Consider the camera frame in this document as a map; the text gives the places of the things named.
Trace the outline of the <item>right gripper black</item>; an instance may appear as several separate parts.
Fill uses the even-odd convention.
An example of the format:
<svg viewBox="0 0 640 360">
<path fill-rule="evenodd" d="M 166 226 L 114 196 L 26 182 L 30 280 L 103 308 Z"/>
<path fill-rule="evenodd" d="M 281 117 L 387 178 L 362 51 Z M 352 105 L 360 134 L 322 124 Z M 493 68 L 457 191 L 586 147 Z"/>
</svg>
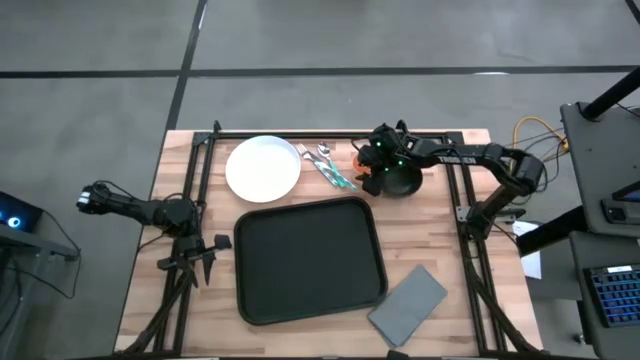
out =
<svg viewBox="0 0 640 360">
<path fill-rule="evenodd" d="M 362 189 L 372 196 L 406 197 L 421 187 L 421 170 L 406 157 L 397 129 L 386 124 L 368 137 L 369 144 L 358 148 L 357 159 L 365 169 L 359 175 Z"/>
</svg>

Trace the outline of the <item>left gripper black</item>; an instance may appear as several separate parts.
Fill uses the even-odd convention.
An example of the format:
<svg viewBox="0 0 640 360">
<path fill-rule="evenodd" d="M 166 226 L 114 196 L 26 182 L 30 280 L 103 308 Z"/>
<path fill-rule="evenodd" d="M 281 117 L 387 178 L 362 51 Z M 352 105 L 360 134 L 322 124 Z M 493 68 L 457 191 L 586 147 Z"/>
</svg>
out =
<svg viewBox="0 0 640 360">
<path fill-rule="evenodd" d="M 172 268 L 181 269 L 188 282 L 198 288 L 198 280 L 192 262 L 201 261 L 205 284 L 209 285 L 213 262 L 218 251 L 232 248 L 232 243 L 227 235 L 215 235 L 214 245 L 207 247 L 204 239 L 198 235 L 178 238 L 174 241 L 177 254 L 157 261 L 157 267 L 161 270 Z"/>
</svg>

